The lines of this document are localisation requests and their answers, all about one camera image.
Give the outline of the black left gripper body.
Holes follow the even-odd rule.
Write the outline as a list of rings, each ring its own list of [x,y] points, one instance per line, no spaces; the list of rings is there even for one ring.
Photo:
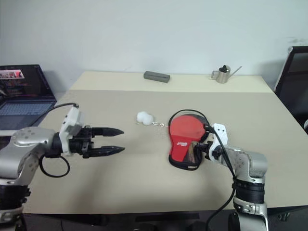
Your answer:
[[[80,154],[83,158],[90,158],[91,150],[94,148],[92,141],[92,128],[85,126],[69,139],[69,149],[72,154]]]

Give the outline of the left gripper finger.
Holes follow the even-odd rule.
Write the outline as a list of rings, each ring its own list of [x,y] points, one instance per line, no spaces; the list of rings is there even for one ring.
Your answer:
[[[124,147],[119,146],[102,146],[101,148],[93,148],[89,151],[89,157],[110,156],[124,151]]]
[[[124,131],[117,129],[117,128],[92,127],[91,133],[93,137],[95,136],[113,137],[113,136],[124,134]]]

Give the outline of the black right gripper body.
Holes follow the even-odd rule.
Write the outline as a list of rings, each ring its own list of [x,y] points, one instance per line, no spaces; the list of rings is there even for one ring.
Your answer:
[[[201,152],[205,153],[205,159],[210,160],[209,150],[210,150],[210,147],[212,146],[212,144],[213,144],[212,141],[207,141],[207,142],[201,143]]]

